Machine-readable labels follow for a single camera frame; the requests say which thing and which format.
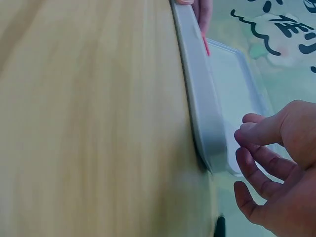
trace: red pen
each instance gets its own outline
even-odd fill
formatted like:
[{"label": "red pen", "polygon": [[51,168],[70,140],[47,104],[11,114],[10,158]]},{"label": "red pen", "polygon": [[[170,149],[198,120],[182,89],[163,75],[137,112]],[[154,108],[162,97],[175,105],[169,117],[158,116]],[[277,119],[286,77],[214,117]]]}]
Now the red pen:
[{"label": "red pen", "polygon": [[206,48],[207,55],[211,56],[211,52],[209,51],[208,43],[207,43],[207,40],[206,40],[204,32],[202,32],[202,38],[203,38],[203,41],[204,41],[204,45],[205,45],[205,48]]}]

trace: wooden table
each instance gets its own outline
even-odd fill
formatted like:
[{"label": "wooden table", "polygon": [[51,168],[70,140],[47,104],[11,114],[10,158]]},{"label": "wooden table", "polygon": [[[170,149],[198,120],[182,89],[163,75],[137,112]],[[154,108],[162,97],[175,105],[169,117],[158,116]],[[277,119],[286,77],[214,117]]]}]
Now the wooden table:
[{"label": "wooden table", "polygon": [[0,0],[0,236],[208,237],[168,0]]}]

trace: container lid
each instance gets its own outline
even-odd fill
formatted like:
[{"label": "container lid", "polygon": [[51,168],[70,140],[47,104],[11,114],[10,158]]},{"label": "container lid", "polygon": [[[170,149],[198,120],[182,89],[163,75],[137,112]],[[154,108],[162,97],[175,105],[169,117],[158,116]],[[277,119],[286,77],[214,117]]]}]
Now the container lid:
[{"label": "container lid", "polygon": [[234,132],[245,114],[263,114],[264,103],[243,54],[208,39],[208,57],[192,7],[174,1],[171,6],[197,153],[208,170],[228,170],[240,176],[235,157],[239,145]]}]

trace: printed cartoon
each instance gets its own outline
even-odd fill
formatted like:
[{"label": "printed cartoon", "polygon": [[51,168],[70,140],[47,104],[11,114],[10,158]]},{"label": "printed cartoon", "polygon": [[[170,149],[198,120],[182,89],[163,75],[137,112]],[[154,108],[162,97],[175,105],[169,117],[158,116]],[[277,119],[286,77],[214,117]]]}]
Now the printed cartoon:
[{"label": "printed cartoon", "polygon": [[264,14],[251,20],[238,16],[235,10],[231,16],[249,24],[252,34],[259,39],[269,53],[267,60],[275,66],[292,67],[301,62],[311,62],[316,54],[316,30],[300,23],[291,14]]}]

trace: hand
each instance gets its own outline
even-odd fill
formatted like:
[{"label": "hand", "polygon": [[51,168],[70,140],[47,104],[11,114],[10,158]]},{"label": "hand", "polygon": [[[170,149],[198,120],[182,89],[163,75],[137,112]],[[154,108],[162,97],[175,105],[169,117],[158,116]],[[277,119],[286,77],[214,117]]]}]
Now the hand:
[{"label": "hand", "polygon": [[[316,104],[294,101],[278,114],[264,118],[248,114],[235,133],[240,144],[238,165],[263,206],[252,199],[243,182],[234,184],[236,202],[246,218],[279,237],[316,236]],[[293,161],[283,159],[264,145],[283,145]],[[273,182],[257,165],[284,181]]]},{"label": "hand", "polygon": [[176,0],[182,5],[192,5],[198,25],[203,33],[208,31],[213,13],[213,0]]}]

